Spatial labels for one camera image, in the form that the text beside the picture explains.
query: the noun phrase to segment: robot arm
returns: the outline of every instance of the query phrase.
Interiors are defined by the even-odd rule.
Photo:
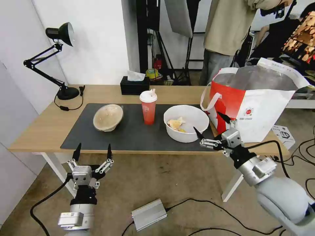
[[[79,166],[81,144],[73,153],[73,158],[67,161],[74,180],[76,196],[70,202],[70,212],[60,214],[58,225],[68,233],[66,236],[88,236],[94,223],[94,207],[97,204],[96,189],[99,179],[103,178],[113,166],[111,145],[108,146],[107,160],[101,165]]]
[[[225,156],[232,158],[234,167],[243,174],[244,180],[256,188],[259,204],[285,229],[296,236],[315,234],[314,201],[310,201],[305,190],[292,179],[273,176],[277,164],[271,158],[260,160],[255,153],[249,152],[244,147],[240,132],[233,127],[215,140],[205,139],[194,129],[201,146],[221,150]]]

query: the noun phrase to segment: lamp shade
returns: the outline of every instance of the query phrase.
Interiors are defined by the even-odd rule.
[[[60,39],[69,46],[74,45],[74,32],[70,22],[64,23],[59,29],[47,28],[46,35],[51,39]]]

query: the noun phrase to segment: shopping bag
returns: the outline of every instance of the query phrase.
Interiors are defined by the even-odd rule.
[[[207,86],[210,102],[200,106],[219,134],[229,128],[218,112],[236,121],[242,141],[261,142],[273,127],[296,90],[309,86],[296,70],[261,58],[257,66],[222,68]]]

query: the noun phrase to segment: beige jacket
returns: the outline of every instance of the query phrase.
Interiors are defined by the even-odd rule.
[[[204,48],[233,56],[248,33],[257,9],[268,10],[281,0],[212,0]]]

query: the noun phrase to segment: bowl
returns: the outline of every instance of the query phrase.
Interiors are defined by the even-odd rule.
[[[94,127],[103,132],[113,131],[123,117],[121,106],[109,104],[97,110],[93,117]]]
[[[181,128],[186,133],[172,129],[167,122],[169,120],[177,120],[182,117],[186,123],[181,125]],[[194,127],[203,133],[209,126],[209,117],[201,109],[189,105],[177,105],[167,109],[164,113],[164,123],[168,135],[181,143],[191,143],[198,139]]]

